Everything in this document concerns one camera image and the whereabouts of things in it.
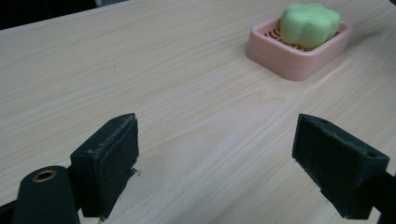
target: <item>wooden table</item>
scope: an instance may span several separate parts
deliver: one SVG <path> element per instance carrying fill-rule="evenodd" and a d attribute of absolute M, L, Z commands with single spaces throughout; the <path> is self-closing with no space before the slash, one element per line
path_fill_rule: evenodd
<path fill-rule="evenodd" d="M 108 223 L 376 223 L 342 219 L 291 157 L 299 113 L 391 157 L 396 6 L 318 1 L 355 30 L 304 82 L 245 56 L 284 0 L 134 0 L 0 32 L 0 204 L 33 170 L 135 112 L 141 156 Z M 97 223 L 81 218 L 82 223 Z"/>

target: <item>screw hole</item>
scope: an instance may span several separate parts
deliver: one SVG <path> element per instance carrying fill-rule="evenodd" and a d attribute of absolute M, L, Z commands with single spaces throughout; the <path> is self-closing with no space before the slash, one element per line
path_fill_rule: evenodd
<path fill-rule="evenodd" d="M 41 183 L 44 181 L 47 181 L 49 179 L 52 179 L 54 176 L 56 176 L 56 171 L 55 170 L 46 170 L 38 173 L 33 177 L 33 182 L 36 183 Z"/>

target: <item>soap dish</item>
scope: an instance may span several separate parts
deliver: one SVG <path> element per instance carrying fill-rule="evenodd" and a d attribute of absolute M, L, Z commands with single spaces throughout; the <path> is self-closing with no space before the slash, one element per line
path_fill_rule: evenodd
<path fill-rule="evenodd" d="M 304 81 L 339 55 L 352 35 L 350 22 L 341 21 L 334 37 L 315 49 L 303 49 L 282 41 L 279 34 L 280 17 L 254 26 L 250 30 L 246 55 L 291 81 Z"/>

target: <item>soap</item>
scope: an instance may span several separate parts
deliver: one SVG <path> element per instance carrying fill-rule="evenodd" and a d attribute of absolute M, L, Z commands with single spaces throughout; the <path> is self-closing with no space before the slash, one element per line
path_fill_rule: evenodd
<path fill-rule="evenodd" d="M 331 39 L 341 15 L 320 4 L 291 4 L 280 19 L 280 37 L 288 44 L 315 49 Z"/>

